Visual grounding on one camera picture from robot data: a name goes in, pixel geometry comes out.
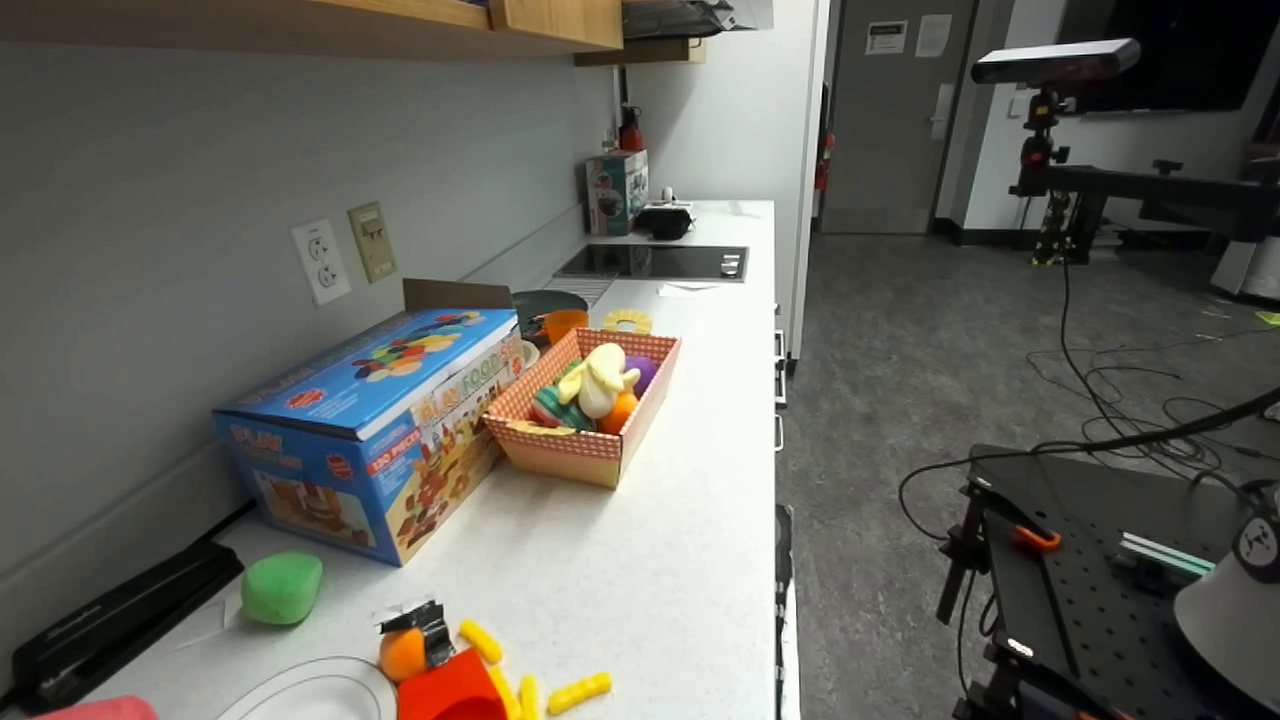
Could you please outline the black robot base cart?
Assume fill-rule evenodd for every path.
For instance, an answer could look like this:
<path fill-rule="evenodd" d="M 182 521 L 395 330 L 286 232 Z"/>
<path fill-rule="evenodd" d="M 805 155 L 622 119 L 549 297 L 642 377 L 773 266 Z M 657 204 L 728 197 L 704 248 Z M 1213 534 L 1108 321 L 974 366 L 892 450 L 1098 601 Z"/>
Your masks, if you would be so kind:
<path fill-rule="evenodd" d="M 940 621 L 993 580 L 954 720 L 1280 720 L 1275 484 L 973 450 Z"/>

